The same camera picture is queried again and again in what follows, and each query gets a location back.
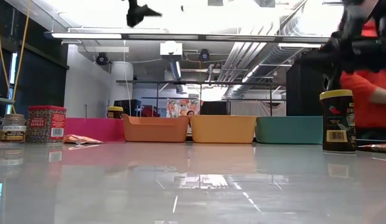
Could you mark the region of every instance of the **white glossy table surface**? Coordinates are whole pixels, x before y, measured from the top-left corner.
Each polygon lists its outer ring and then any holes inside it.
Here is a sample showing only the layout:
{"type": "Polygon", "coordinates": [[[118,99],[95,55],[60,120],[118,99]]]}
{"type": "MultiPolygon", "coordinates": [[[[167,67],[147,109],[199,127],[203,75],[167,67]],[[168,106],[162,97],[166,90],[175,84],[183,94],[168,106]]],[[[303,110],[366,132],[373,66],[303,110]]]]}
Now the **white glossy table surface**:
{"type": "Polygon", "coordinates": [[[386,223],[386,154],[321,146],[0,148],[0,224],[386,223]]]}

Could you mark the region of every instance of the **wall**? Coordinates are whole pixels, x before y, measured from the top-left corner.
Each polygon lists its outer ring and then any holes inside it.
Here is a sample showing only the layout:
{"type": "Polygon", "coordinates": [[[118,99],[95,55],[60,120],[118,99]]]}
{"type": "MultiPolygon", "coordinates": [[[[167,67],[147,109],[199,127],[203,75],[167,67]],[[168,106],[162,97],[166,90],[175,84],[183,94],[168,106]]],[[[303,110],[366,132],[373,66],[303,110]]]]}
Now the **wall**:
{"type": "Polygon", "coordinates": [[[75,45],[68,47],[68,66],[64,106],[67,117],[103,118],[111,89],[110,74],[78,53],[75,45]]]}

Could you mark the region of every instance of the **red shirt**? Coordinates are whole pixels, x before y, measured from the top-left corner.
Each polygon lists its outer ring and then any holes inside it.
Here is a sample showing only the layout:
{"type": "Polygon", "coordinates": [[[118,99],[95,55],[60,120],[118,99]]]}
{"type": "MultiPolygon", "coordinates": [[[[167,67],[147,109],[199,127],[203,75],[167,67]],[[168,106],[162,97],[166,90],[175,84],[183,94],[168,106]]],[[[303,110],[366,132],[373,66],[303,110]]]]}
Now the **red shirt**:
{"type": "MultiPolygon", "coordinates": [[[[363,36],[376,37],[375,23],[368,22],[363,36]]],[[[386,70],[379,73],[358,71],[354,74],[342,73],[341,87],[353,91],[356,126],[358,128],[386,128],[386,105],[371,103],[370,97],[378,87],[386,89],[386,70]]]]}

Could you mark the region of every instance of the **poster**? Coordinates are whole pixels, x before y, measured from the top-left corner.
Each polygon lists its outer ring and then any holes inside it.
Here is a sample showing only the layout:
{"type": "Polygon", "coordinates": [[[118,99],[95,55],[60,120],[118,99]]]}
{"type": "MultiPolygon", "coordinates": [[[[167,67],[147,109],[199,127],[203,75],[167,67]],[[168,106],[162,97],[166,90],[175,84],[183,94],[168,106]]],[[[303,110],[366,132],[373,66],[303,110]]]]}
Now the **poster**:
{"type": "Polygon", "coordinates": [[[167,100],[167,118],[178,118],[181,115],[197,115],[199,100],[167,100]]]}

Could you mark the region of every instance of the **red tin can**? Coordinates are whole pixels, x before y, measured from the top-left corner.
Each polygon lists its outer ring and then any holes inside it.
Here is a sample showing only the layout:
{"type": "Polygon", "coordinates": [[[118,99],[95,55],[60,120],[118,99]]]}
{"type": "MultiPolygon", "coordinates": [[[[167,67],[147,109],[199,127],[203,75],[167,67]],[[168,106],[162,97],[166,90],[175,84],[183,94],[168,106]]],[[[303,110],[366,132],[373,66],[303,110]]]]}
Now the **red tin can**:
{"type": "Polygon", "coordinates": [[[27,138],[30,143],[63,143],[66,108],[30,106],[27,138]]]}

